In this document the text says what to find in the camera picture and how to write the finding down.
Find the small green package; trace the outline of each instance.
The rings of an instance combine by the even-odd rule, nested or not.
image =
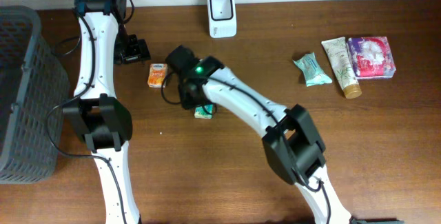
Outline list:
[[[332,83],[332,79],[325,74],[323,69],[318,65],[316,54],[306,54],[301,59],[293,62],[303,71],[306,86],[321,85],[324,83]]]
[[[196,110],[194,111],[194,117],[201,119],[211,119],[213,117],[213,105],[209,104],[209,105],[205,105],[204,107],[205,110],[207,111],[204,111],[202,107],[197,107]]]

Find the small white box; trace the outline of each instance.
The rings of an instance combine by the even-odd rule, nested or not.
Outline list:
[[[213,38],[236,35],[236,5],[234,0],[207,0],[209,35]]]

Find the pink package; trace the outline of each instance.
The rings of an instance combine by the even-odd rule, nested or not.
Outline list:
[[[349,38],[347,48],[357,79],[390,79],[396,71],[386,37]]]

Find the white device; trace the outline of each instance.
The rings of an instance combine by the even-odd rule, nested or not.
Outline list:
[[[237,88],[248,92],[259,102],[265,104],[266,107],[273,112],[273,115],[278,121],[286,115],[285,110],[287,108],[285,106],[274,103],[251,89],[248,85],[240,81],[227,67],[217,69],[212,75],[210,75],[210,78],[218,79],[230,85],[235,85]],[[212,103],[217,103],[233,112],[238,118],[242,119],[246,124],[252,127],[260,137],[266,135],[267,127],[275,126],[274,120],[267,116],[266,111],[242,92],[232,90],[229,86],[211,79],[208,79],[207,83],[202,85],[202,89],[205,96]],[[329,205],[331,206],[331,218],[329,224],[349,223],[351,214],[343,207],[338,199],[337,194],[329,181],[326,165],[324,167],[319,167],[309,179],[309,186],[314,189],[318,187],[319,180],[324,183],[323,187],[326,189],[330,202]],[[308,202],[314,214],[315,222],[317,224],[327,224],[327,202],[322,191],[312,192],[299,183],[296,183],[296,186]]]
[[[104,15],[102,12],[88,12],[85,14],[84,19],[88,23],[94,37],[89,36],[85,24],[79,19],[82,35],[81,69],[74,95],[82,92],[85,89],[85,84],[89,81],[92,64],[92,45],[90,40],[93,39],[95,43],[93,87],[81,96],[81,99],[99,99],[100,94],[116,98],[113,84],[113,54],[115,39],[118,34],[118,23],[113,14]],[[107,164],[95,159],[103,188],[106,224],[122,224],[123,214],[127,224],[138,224],[141,219],[132,193],[127,160],[128,149],[129,141],[126,141],[119,151],[111,147],[97,149],[96,153],[92,152],[92,155],[110,160],[123,199],[125,213],[121,212],[119,195]]]
[[[207,0],[209,35],[213,38],[233,37],[237,31],[234,0]]]

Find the gold cap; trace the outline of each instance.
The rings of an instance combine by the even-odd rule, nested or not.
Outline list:
[[[359,97],[361,95],[361,88],[360,88],[359,84],[355,83],[355,84],[346,86],[346,88],[343,89],[343,92],[345,93],[345,97],[347,99],[354,99],[354,98]]]

